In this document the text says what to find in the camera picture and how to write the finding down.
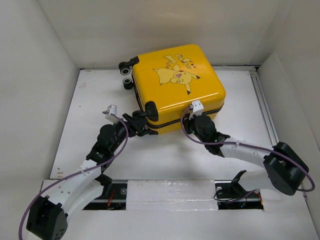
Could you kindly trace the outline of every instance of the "purple cable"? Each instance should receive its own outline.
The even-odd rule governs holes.
[[[123,125],[124,128],[125,128],[126,138],[125,138],[124,144],[123,144],[122,148],[119,150],[119,152],[118,152],[116,155],[114,155],[112,158],[110,158],[108,161],[105,161],[105,162],[103,162],[103,163],[101,163],[101,164],[99,164],[99,165],[97,165],[97,166],[90,167],[90,168],[84,170],[84,172],[88,172],[88,171],[91,171],[91,170],[93,170],[93,169],[102,167],[103,165],[106,165],[106,164],[111,163],[113,160],[115,160],[116,157],[118,157],[118,156],[122,153],[122,151],[125,149],[125,147],[126,147],[126,145],[127,145],[127,142],[128,142],[128,139],[129,139],[129,131],[128,131],[128,128],[127,128],[125,122],[124,122],[121,118],[119,118],[118,116],[116,116],[116,115],[114,115],[114,114],[112,114],[112,113],[111,113],[110,115],[113,116],[113,117],[115,117],[120,123],[122,123],[122,125]],[[50,189],[50,188],[52,188],[53,186],[61,183],[61,182],[64,181],[64,180],[67,180],[67,179],[69,179],[69,178],[72,178],[72,177],[74,177],[74,176],[77,176],[77,175],[79,175],[79,174],[81,174],[81,173],[82,173],[81,171],[77,171],[77,172],[75,172],[75,173],[73,173],[73,174],[70,174],[70,175],[68,175],[68,176],[65,176],[64,178],[61,178],[61,179],[59,179],[58,181],[55,181],[55,182],[52,183],[51,185],[47,186],[45,189],[43,189],[41,192],[39,192],[37,196],[35,196],[35,198],[30,202],[29,206],[26,208],[26,210],[25,210],[25,212],[24,212],[24,214],[23,214],[23,216],[22,216],[22,219],[21,219],[21,222],[20,222],[20,226],[19,226],[19,234],[18,234],[19,240],[23,240],[23,238],[22,238],[22,228],[23,228],[24,222],[25,222],[25,220],[26,220],[27,214],[28,214],[30,208],[32,207],[32,205],[36,202],[36,200],[37,200],[44,192],[46,192],[48,189]]]
[[[315,182],[314,180],[312,179],[312,177],[309,175],[309,173],[307,173],[307,171],[302,167],[300,166],[298,163],[296,163],[295,161],[293,161],[291,158],[275,151],[275,150],[271,150],[271,149],[268,149],[268,148],[265,148],[265,147],[262,147],[262,146],[254,146],[254,145],[250,145],[250,144],[247,144],[247,143],[242,143],[242,142],[236,142],[236,141],[224,141],[224,142],[201,142],[201,141],[197,141],[195,139],[193,139],[191,136],[189,136],[189,134],[186,132],[186,129],[185,129],[185,126],[184,126],[184,116],[186,115],[187,111],[190,110],[190,106],[184,110],[181,118],[180,118],[180,124],[181,124],[181,128],[182,128],[182,131],[184,132],[184,134],[186,135],[186,137],[188,139],[190,139],[191,141],[197,143],[197,144],[202,144],[202,145],[226,145],[226,144],[229,144],[229,145],[241,145],[241,146],[244,146],[244,147],[247,147],[247,148],[251,148],[251,149],[258,149],[258,150],[263,150],[263,151],[266,151],[266,152],[269,152],[269,153],[272,153],[274,155],[278,155],[279,157],[283,158],[284,160],[288,161],[289,163],[295,165],[310,181],[311,183],[311,188],[309,189],[298,189],[298,191],[301,191],[301,192],[312,192],[313,190],[315,190],[316,188],[316,185],[315,185]]]

